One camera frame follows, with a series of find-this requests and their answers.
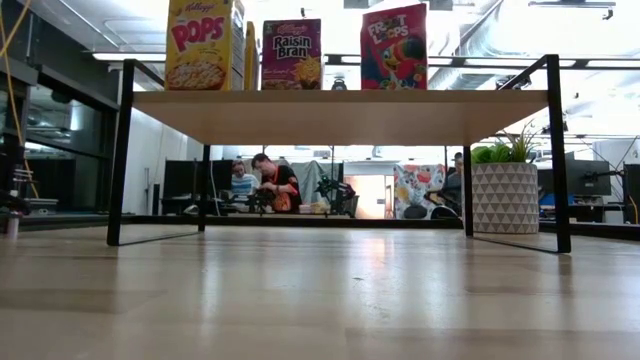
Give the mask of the purple Raisin Bran cereal box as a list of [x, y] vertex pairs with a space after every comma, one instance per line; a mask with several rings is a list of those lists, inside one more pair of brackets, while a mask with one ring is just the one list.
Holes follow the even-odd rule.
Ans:
[[320, 19], [263, 23], [262, 90], [320, 90], [323, 67]]

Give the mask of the yellow Corn Pops cereal box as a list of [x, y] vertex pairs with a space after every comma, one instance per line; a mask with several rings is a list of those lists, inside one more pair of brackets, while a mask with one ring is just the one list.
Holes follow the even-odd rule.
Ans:
[[241, 0], [170, 0], [164, 87], [242, 90], [244, 15]]
[[244, 89], [255, 91], [258, 88], [259, 52], [256, 39], [255, 25], [247, 22], [245, 36]]

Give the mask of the red Froot Loops cereal box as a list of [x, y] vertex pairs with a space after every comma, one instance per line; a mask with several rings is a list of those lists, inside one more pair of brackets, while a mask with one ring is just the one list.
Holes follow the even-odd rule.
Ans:
[[426, 90], [428, 44], [425, 3], [369, 12], [362, 17], [362, 90]]

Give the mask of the wooden shelf with black legs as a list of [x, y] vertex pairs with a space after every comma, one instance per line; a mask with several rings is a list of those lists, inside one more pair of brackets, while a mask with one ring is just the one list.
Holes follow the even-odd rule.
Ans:
[[463, 149], [464, 229], [473, 237], [472, 144], [541, 109], [549, 113], [555, 200], [555, 253], [572, 250], [561, 102], [560, 59], [546, 54], [497, 90], [446, 91], [147, 91], [137, 73], [157, 81], [141, 61], [126, 59], [115, 139], [106, 243], [121, 246], [131, 114], [138, 109], [203, 144], [441, 145]]

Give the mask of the grey hanging cloth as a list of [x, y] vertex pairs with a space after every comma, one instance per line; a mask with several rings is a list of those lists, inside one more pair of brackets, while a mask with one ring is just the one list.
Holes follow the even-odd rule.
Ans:
[[318, 182], [323, 176], [331, 176], [331, 165], [313, 160], [304, 163], [291, 163], [290, 167], [297, 177], [302, 203], [309, 205], [318, 202], [321, 198], [321, 195], [316, 192]]

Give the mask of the person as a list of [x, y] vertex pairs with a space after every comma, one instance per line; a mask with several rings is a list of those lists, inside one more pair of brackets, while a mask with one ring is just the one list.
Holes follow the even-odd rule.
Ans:
[[444, 205], [450, 208], [457, 216], [462, 215], [462, 176], [463, 176], [463, 155], [458, 152], [453, 158], [454, 166], [449, 168], [446, 173], [446, 181], [441, 190], [441, 198]]
[[232, 163], [231, 192], [234, 196], [249, 196], [259, 188], [258, 179], [246, 172], [244, 162], [234, 160]]
[[302, 204], [298, 178], [288, 165], [273, 162], [266, 154], [256, 154], [251, 166], [261, 174], [259, 191], [269, 192], [269, 206], [276, 213], [297, 213]]

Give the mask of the pale orange board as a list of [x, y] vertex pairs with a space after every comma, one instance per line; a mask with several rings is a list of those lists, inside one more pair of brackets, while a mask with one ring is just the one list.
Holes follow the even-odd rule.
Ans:
[[383, 175], [346, 176], [358, 196], [355, 217], [357, 219], [383, 219], [386, 201], [386, 178]]

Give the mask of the colourful floral cloth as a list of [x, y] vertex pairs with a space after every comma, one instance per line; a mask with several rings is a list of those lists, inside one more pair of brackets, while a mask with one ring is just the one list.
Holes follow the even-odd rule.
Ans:
[[445, 182], [443, 165], [396, 164], [394, 176], [394, 213], [399, 220], [430, 220], [436, 206], [430, 191], [439, 191]]

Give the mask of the black office chair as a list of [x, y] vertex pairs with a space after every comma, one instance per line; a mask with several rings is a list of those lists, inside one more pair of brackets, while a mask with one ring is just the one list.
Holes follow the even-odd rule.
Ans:
[[441, 198], [443, 186], [436, 189], [421, 190], [417, 193], [418, 199], [411, 200], [402, 215], [408, 220], [452, 220], [457, 216], [450, 208], [444, 205]]

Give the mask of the black computer monitor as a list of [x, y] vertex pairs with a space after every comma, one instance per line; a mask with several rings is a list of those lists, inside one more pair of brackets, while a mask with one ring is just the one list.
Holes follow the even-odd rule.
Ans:
[[160, 198], [162, 214], [184, 214], [190, 206], [200, 204], [201, 193], [205, 191], [207, 213], [225, 215], [225, 203], [231, 193], [232, 164], [232, 160], [210, 161], [204, 181], [201, 161], [167, 160]]
[[[540, 198], [554, 193], [553, 169], [550, 164], [536, 163], [538, 169], [538, 195]], [[610, 165], [606, 161], [566, 161], [567, 191], [569, 195], [608, 196], [611, 194]]]

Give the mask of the green plant in patterned pot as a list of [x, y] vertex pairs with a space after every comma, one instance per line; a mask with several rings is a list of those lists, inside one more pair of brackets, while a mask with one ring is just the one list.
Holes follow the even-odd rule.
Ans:
[[529, 159], [535, 134], [506, 133], [471, 151], [473, 229], [484, 234], [539, 231], [538, 169]]

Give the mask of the black aluminium rig frame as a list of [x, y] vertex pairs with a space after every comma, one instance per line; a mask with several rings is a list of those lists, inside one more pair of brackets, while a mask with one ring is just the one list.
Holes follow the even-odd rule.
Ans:
[[[106, 226], [106, 215], [51, 215], [28, 216], [20, 221], [22, 231], [57, 230]], [[124, 215], [123, 225], [187, 225], [196, 226], [198, 219], [193, 216], [143, 216]], [[322, 227], [322, 228], [364, 228], [364, 229], [450, 229], [462, 230], [459, 219], [444, 220], [388, 220], [354, 219], [338, 216], [323, 217], [312, 215], [271, 215], [259, 216], [236, 214], [228, 217], [208, 217], [205, 223], [211, 226], [273, 226], [273, 227]], [[576, 236], [640, 242], [640, 225], [611, 225], [604, 223], [572, 223], [570, 231]]]

